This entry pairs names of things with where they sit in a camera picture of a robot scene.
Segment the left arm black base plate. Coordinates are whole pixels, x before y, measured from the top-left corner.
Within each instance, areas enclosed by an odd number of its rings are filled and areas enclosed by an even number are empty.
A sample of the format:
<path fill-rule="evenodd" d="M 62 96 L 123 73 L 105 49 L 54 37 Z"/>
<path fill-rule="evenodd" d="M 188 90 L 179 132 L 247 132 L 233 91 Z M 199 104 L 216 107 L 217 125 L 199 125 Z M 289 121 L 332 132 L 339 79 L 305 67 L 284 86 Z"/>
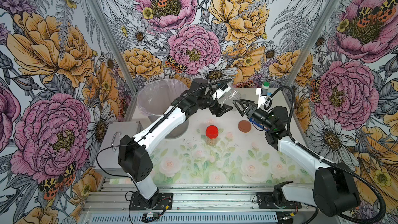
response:
<path fill-rule="evenodd" d="M 146 211 L 146 210 L 170 210 L 173 205 L 174 194 L 171 192 L 155 193 L 149 200 L 145 199 L 139 193 L 132 194 L 129 200 L 130 211 Z"/>

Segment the red lid peanut jar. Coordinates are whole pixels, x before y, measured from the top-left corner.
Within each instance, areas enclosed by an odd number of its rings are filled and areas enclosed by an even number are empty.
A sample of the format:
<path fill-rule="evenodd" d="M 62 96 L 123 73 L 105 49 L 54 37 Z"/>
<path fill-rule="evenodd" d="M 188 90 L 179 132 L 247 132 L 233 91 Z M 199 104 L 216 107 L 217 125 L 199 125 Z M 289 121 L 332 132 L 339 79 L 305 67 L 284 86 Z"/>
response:
<path fill-rule="evenodd" d="M 209 125 L 205 132 L 205 142 L 209 146 L 215 146 L 218 143 L 219 129 L 215 125 Z"/>

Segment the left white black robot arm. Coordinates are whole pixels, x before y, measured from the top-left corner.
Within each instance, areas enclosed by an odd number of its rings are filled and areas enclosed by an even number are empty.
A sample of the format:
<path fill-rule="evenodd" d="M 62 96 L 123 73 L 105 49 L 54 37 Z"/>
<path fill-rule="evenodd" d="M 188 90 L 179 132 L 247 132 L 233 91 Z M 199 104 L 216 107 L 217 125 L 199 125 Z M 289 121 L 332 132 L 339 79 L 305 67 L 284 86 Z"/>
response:
<path fill-rule="evenodd" d="M 209 83 L 195 79 L 190 89 L 173 100 L 154 123 L 132 138 L 124 136 L 119 144 L 118 164 L 134 182 L 137 193 L 135 199 L 146 209 L 153 209 L 159 201 L 159 189 L 150 173 L 153 163 L 151 153 L 157 145 L 176 127 L 188 120 L 198 110 L 208 109 L 212 115 L 220 117 L 232 110 L 218 100 L 231 90 L 230 79 Z"/>

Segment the mesh bin with pink bag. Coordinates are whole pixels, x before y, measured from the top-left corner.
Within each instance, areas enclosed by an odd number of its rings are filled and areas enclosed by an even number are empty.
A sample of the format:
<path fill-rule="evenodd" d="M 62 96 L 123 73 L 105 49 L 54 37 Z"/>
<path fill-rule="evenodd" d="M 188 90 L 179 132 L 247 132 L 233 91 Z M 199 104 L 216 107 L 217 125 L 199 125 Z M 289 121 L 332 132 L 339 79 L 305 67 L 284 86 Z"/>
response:
<path fill-rule="evenodd" d="M 162 117 L 171 103 L 186 90 L 188 87 L 176 79 L 162 79 L 147 84 L 137 97 L 137 107 L 145 116 L 142 124 L 148 127 Z"/>

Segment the brown lid peanut jar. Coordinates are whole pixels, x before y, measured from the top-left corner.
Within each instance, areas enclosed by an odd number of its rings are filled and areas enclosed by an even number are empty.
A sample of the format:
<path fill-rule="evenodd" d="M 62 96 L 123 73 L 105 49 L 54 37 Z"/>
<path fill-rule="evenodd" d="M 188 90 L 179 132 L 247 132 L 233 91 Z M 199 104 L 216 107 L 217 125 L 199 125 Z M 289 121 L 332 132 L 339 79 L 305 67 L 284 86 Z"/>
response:
<path fill-rule="evenodd" d="M 230 105 L 233 106 L 233 101 L 234 100 L 240 100 L 241 99 L 241 94 L 235 89 L 235 88 L 228 88 L 228 92 L 225 92 L 221 98 L 218 100 L 218 102 L 223 105 Z"/>

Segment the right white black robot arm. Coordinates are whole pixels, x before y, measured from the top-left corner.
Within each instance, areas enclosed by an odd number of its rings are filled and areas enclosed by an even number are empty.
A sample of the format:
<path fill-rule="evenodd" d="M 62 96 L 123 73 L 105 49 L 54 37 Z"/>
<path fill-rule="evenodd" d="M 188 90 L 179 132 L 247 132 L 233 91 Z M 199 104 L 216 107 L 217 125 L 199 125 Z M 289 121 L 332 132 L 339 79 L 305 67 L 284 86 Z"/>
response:
<path fill-rule="evenodd" d="M 333 165 L 311 154 L 303 144 L 290 137 L 290 118 L 286 107 L 277 106 L 270 112 L 258 108 L 254 101 L 233 100 L 241 116 L 259 124 L 265 130 L 265 139 L 274 149 L 300 165 L 313 179 L 311 184 L 285 181 L 276 184 L 273 202 L 299 202 L 317 207 L 326 216 L 333 217 L 360 205 L 360 197 L 350 169 Z"/>

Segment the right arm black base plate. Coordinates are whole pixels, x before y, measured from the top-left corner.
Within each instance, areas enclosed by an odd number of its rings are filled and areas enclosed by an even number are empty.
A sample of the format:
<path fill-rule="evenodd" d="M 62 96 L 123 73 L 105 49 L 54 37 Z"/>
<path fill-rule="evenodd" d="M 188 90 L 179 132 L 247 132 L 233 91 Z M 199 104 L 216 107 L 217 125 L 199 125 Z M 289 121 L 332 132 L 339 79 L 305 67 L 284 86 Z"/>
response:
<path fill-rule="evenodd" d="M 301 209 L 299 202 L 287 201 L 286 199 L 277 199 L 270 191 L 257 192 L 253 198 L 253 203 L 257 203 L 259 209 Z"/>

